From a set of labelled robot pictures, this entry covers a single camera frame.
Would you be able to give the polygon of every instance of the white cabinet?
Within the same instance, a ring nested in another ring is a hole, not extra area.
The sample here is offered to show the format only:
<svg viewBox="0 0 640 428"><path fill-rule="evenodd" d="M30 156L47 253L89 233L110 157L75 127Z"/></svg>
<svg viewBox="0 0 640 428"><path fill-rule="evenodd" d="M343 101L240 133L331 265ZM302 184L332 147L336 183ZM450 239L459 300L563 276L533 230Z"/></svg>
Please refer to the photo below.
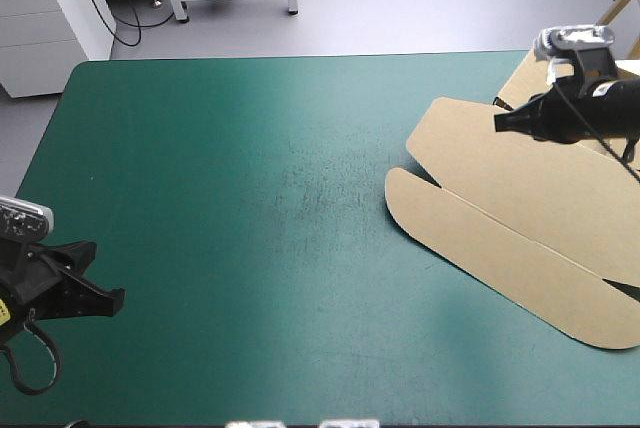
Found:
<svg viewBox="0 0 640 428"><path fill-rule="evenodd" d="M0 0L0 84L12 97L61 93L78 64L108 60L112 44L91 0Z"/></svg>

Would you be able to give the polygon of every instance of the green mat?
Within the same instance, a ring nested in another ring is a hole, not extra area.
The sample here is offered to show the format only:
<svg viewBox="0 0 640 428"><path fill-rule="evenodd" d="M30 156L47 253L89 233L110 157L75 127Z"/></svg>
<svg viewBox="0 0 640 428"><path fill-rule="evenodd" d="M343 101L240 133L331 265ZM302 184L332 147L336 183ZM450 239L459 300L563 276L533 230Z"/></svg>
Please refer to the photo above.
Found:
<svg viewBox="0 0 640 428"><path fill-rule="evenodd" d="M98 242L125 308L43 322L62 380L24 397L1 363L0 421L640 421L640 351L570 340L386 211L430 102L491 102L523 54L81 65L19 196L49 242Z"/></svg>

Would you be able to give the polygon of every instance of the cardboard flap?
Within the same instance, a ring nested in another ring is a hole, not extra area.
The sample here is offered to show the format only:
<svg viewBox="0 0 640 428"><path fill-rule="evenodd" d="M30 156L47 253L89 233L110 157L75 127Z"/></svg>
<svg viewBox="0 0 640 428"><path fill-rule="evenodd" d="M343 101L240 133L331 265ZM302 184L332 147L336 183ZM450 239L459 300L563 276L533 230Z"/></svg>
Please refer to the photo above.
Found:
<svg viewBox="0 0 640 428"><path fill-rule="evenodd" d="M385 196L411 237L572 338L640 344L640 303L575 263L400 168L387 174Z"/></svg>
<svg viewBox="0 0 640 428"><path fill-rule="evenodd" d="M440 98L407 149L448 191L598 276L640 287L640 196L617 163L579 144L495 133L500 108Z"/></svg>
<svg viewBox="0 0 640 428"><path fill-rule="evenodd" d="M549 85L547 85L548 67L549 62L536 61L533 50L529 50L511 77L498 92L498 98L512 108L518 108L529 101L533 95L546 93L550 89ZM573 68L570 66L561 66L559 69L559 76L573 74Z"/></svg>

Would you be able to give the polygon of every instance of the cardboard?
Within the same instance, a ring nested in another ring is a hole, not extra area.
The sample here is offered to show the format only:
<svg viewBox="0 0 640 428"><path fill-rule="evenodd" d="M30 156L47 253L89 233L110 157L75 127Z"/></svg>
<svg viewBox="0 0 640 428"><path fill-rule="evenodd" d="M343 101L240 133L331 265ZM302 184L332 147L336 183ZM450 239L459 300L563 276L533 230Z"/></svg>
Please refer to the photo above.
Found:
<svg viewBox="0 0 640 428"><path fill-rule="evenodd" d="M640 304L472 204L394 168L387 205L412 238L568 336L609 349L640 344Z"/></svg>
<svg viewBox="0 0 640 428"><path fill-rule="evenodd" d="M640 286L634 180L580 144L495 133L500 111L432 104L407 149L443 188L390 172L394 219L568 335L603 348L640 344L640 303L603 281Z"/></svg>

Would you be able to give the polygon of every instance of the yellow label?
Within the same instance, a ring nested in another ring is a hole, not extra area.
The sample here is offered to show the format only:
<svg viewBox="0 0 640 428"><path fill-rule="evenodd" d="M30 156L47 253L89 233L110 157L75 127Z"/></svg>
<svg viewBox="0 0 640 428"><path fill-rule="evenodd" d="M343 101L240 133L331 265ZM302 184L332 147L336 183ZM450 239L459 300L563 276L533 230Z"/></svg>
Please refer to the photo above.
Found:
<svg viewBox="0 0 640 428"><path fill-rule="evenodd" d="M9 313L9 308L4 304L4 301L0 300L0 326L4 325L10 319L11 313Z"/></svg>

